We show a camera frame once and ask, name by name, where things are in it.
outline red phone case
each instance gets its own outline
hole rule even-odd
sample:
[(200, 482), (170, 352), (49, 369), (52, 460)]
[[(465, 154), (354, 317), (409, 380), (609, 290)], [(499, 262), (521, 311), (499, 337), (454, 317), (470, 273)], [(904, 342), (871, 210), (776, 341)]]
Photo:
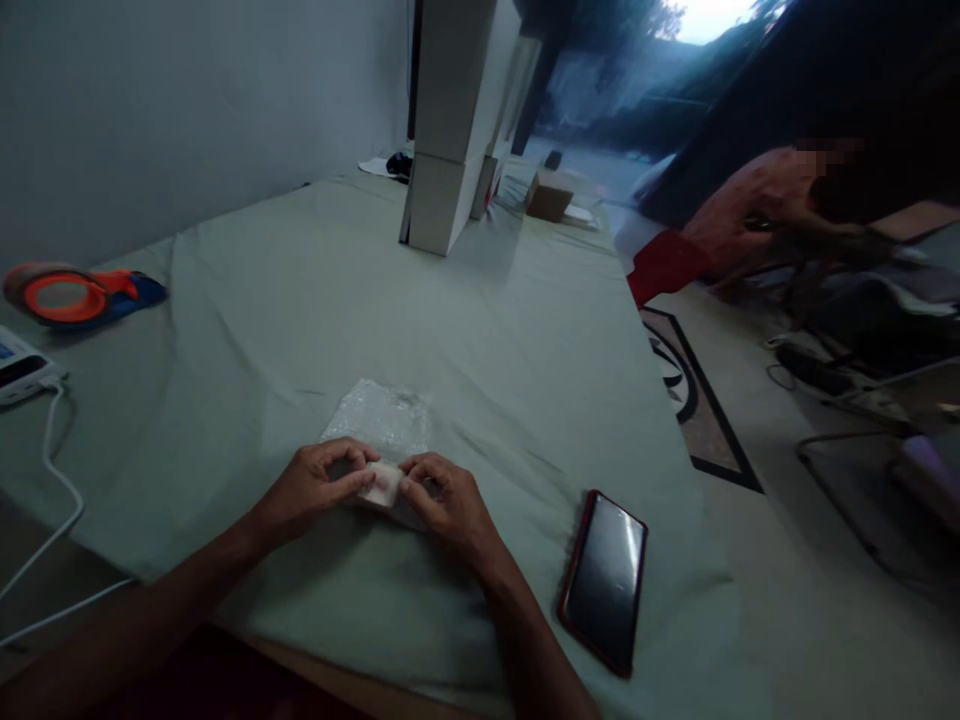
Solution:
[(573, 583), (573, 577), (577, 573), (577, 566), (580, 564), (580, 555), (583, 551), (583, 543), (587, 537), (587, 520), (590, 518), (593, 513), (594, 505), (597, 503), (597, 497), (603, 496), (603, 498), (620, 508), (623, 512), (629, 515), (633, 520), (635, 520), (643, 528), (643, 547), (640, 550), (640, 572), (637, 575), (637, 599), (634, 605), (633, 610), (633, 635), (636, 638), (637, 633), (637, 619), (640, 614), (640, 589), (643, 584), (643, 565), (644, 559), (647, 554), (647, 537), (650, 534), (650, 528), (647, 527), (647, 524), (635, 517), (632, 513), (627, 512), (620, 505), (613, 502), (610, 498), (604, 495), (599, 490), (591, 490), (587, 493), (587, 502), (583, 508), (583, 514), (580, 516), (580, 529), (577, 531), (577, 542), (573, 546), (573, 555), (570, 558), (570, 563), (567, 566), (567, 576), (563, 581), (563, 589), (560, 593), (560, 600), (557, 603), (557, 617), (560, 619), (560, 624), (563, 625), (567, 632), (573, 635), (577, 640), (579, 640), (590, 652), (596, 655), (600, 660), (610, 668), (614, 673), (619, 675), (622, 678), (629, 678), (633, 674), (633, 659), (626, 667), (618, 665), (614, 660), (603, 653), (603, 651), (598, 648), (586, 635), (582, 634), (577, 628), (570, 622), (567, 618), (567, 599), (570, 596), (570, 585)]

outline sky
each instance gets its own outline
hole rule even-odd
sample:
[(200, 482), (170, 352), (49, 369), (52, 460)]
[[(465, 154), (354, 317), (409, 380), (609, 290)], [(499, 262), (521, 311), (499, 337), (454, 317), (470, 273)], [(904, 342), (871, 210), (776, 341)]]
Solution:
[(753, 0), (679, 0), (687, 7), (677, 40), (703, 45), (720, 37), (737, 18), (747, 20)]

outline light green tablecloth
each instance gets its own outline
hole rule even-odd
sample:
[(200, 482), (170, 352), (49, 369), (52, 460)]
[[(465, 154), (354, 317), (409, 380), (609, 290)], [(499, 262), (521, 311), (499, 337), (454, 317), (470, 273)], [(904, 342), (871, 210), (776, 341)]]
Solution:
[[(522, 185), (505, 183), (506, 205)], [(611, 716), (756, 718), (736, 587), (607, 233), (494, 203), (444, 259), (396, 242), (406, 189), (322, 182), (111, 263), (170, 299), (85, 337), (0, 310), (70, 372), (57, 464), (87, 499), (73, 538), (156, 578), (223, 530), (315, 441), (359, 378), (422, 395), (433, 446), (476, 475), (544, 611), (585, 489), (650, 526), (635, 672), (554, 623)], [(0, 414), (2, 490), (49, 525), (69, 501), (39, 463), (49, 400)], [(257, 633), (479, 712), (509, 712), (478, 588), (426, 536), (324, 517), (233, 593)]]

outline forearm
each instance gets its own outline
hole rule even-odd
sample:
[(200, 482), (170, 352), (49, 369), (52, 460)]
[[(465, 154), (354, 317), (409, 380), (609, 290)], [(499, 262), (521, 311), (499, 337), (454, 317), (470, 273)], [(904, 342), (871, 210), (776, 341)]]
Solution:
[(75, 717), (155, 670), (266, 552), (237, 523), (0, 688), (0, 716)]
[(476, 570), (518, 717), (600, 717), (519, 567), (503, 549)]

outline white cable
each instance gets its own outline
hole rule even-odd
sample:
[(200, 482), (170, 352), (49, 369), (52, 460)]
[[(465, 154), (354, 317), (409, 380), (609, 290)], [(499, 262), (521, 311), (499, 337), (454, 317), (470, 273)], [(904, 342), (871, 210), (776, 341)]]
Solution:
[[(70, 482), (69, 478), (67, 478), (66, 475), (64, 475), (54, 466), (53, 460), (51, 459), (50, 445), (53, 442), (53, 418), (56, 414), (57, 404), (60, 402), (60, 399), (63, 397), (65, 392), (63, 385), (56, 377), (44, 378), (40, 381), (40, 384), (46, 388), (55, 390), (57, 393), (53, 398), (53, 402), (50, 403), (50, 409), (47, 411), (47, 425), (43, 432), (43, 446), (40, 451), (40, 459), (43, 461), (43, 466), (49, 470), (50, 473), (67, 489), (67, 492), (70, 493), (76, 508), (74, 509), (73, 513), (71, 513), (70, 517), (67, 518), (66, 522), (64, 522), (63, 525), (61, 525), (53, 535), (47, 538), (47, 541), (44, 542), (43, 545), (41, 545), (33, 555), (30, 556), (30, 559), (27, 560), (19, 570), (17, 570), (10, 581), (3, 587), (3, 590), (0, 590), (0, 602), (3, 601), (3, 598), (6, 597), (10, 590), (13, 589), (13, 586), (17, 584), (27, 570), (33, 567), (33, 564), (40, 558), (40, 556), (43, 555), (43, 553), (45, 553), (47, 549), (53, 545), (53, 543), (70, 531), (70, 528), (72, 528), (76, 524), (77, 520), (80, 519), (80, 516), (83, 515), (85, 508), (83, 498), (80, 496), (79, 491), (73, 486), (73, 483)], [(44, 625), (48, 625), (49, 623), (59, 620), (75, 610), (79, 610), (80, 608), (99, 600), (104, 595), (113, 592), (117, 588), (124, 585), (129, 585), (132, 582), (133, 580), (130, 579), (119, 582), (116, 585), (112, 585), (111, 587), (107, 588), (106, 590), (101, 590), (96, 595), (88, 597), (86, 600), (78, 602), (76, 605), (72, 605), (66, 610), (61, 610), (60, 612), (55, 613), (44, 620), (35, 622), (33, 625), (25, 627), (23, 630), (15, 632), (13, 635), (9, 635), (8, 637), (0, 640), (0, 648), (6, 647), (8, 644), (25, 635), (28, 635), (34, 630), (38, 630)]]
[(13, 635), (8, 635), (8, 636), (5, 637), (3, 640), (0, 640), (0, 648), (4, 648), (4, 647), (6, 647), (7, 645), (10, 645), (11, 643), (16, 642), (16, 641), (19, 640), (20, 638), (22, 638), (22, 637), (24, 637), (24, 636), (29, 635), (30, 633), (32, 633), (34, 630), (39, 630), (40, 628), (44, 627), (45, 625), (49, 625), (50, 623), (56, 622), (57, 620), (59, 620), (59, 619), (62, 618), (62, 617), (66, 617), (67, 615), (69, 615), (70, 613), (74, 612), (75, 610), (79, 610), (79, 609), (82, 608), (82, 607), (86, 607), (86, 606), (89, 605), (90, 603), (96, 602), (97, 600), (99, 600), (100, 598), (104, 597), (105, 595), (109, 595), (110, 593), (112, 593), (112, 592), (113, 592), (114, 590), (116, 590), (117, 588), (121, 588), (121, 587), (123, 587), (124, 585), (130, 585), (132, 582), (133, 582), (133, 580), (131, 580), (130, 578), (127, 578), (126, 580), (121, 580), (120, 582), (116, 583), (115, 585), (111, 585), (111, 586), (108, 587), (106, 590), (101, 590), (101, 591), (98, 592), (96, 595), (91, 595), (91, 596), (88, 597), (86, 600), (81, 600), (81, 601), (78, 602), (76, 605), (71, 605), (71, 606), (68, 607), (66, 610), (61, 610), (60, 612), (54, 613), (53, 615), (51, 615), (51, 616), (48, 617), (48, 618), (44, 618), (43, 620), (40, 620), (40, 621), (38, 621), (38, 622), (35, 622), (33, 625), (27, 625), (27, 627), (25, 627), (23, 630), (18, 630), (17, 632), (13, 633)]

